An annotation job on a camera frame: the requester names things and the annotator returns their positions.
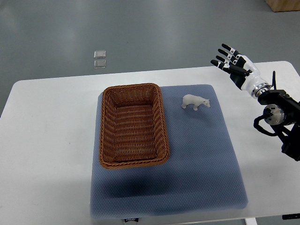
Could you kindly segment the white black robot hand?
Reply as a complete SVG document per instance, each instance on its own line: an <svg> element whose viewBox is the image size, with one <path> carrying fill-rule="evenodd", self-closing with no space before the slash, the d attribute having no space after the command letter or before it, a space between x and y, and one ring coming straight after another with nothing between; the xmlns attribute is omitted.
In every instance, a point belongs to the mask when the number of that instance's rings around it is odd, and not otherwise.
<svg viewBox="0 0 300 225"><path fill-rule="evenodd" d="M228 73L230 79L240 90L247 91L253 98L258 98L261 93L270 89L270 85L261 78L259 69L246 55L226 44L221 46L222 48L218 49L221 55L217 55L210 62Z"/></svg>

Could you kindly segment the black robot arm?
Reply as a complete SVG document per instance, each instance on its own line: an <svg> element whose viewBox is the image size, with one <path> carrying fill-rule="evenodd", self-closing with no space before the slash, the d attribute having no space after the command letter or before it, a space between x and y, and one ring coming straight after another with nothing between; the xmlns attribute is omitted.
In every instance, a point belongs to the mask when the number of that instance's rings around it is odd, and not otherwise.
<svg viewBox="0 0 300 225"><path fill-rule="evenodd" d="M282 153L300 160L300 103L285 90L276 87L276 72L272 85L255 91L258 102L265 106L261 116L254 119L254 128L262 134L277 136L282 142Z"/></svg>

